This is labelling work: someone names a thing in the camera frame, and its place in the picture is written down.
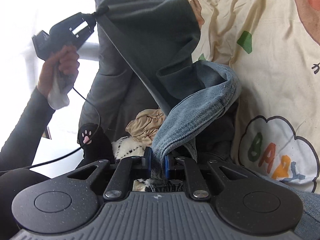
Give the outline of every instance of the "cat paw print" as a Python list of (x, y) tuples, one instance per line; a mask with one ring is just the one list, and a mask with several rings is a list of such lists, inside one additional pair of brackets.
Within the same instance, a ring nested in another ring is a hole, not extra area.
[(90, 140), (89, 136), (91, 135), (91, 131), (87, 132), (87, 130), (82, 133), (82, 137), (84, 138), (83, 143), (84, 144), (90, 144), (92, 141)]

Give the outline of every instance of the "green patch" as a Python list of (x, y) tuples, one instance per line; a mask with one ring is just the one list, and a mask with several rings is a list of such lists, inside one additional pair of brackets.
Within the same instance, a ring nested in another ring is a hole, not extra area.
[(245, 50), (246, 53), (252, 52), (252, 35), (251, 33), (244, 31), (237, 43)]
[(206, 60), (203, 53), (200, 55), (199, 59), (198, 60)]

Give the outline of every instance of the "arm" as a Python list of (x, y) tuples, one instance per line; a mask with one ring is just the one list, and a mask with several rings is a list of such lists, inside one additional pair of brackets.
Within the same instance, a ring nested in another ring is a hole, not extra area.
[(54, 110), (36, 88), (17, 125), (0, 152), (0, 171), (32, 164), (45, 127)]
[(59, 63), (59, 70), (73, 76), (75, 81), (78, 75), (78, 58), (74, 46), (64, 46), (43, 64), (38, 86), (31, 94), (17, 125), (1, 149), (0, 171), (32, 164), (41, 136), (54, 113), (47, 100), (53, 84), (53, 68)]

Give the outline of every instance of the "textured gray plastic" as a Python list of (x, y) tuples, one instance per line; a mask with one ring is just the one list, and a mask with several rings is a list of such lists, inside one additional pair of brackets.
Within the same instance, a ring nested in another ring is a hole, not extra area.
[(208, 203), (181, 193), (131, 192), (125, 200), (109, 202), (87, 225), (59, 235), (22, 230), (14, 240), (298, 240), (293, 232), (249, 236), (224, 224)]

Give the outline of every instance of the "white fluffy fabric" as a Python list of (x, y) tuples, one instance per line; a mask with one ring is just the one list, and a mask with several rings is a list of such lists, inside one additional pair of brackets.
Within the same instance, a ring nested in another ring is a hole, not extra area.
[(145, 148), (142, 143), (133, 140), (132, 136), (121, 137), (112, 143), (113, 154), (117, 160), (128, 156), (143, 156)]

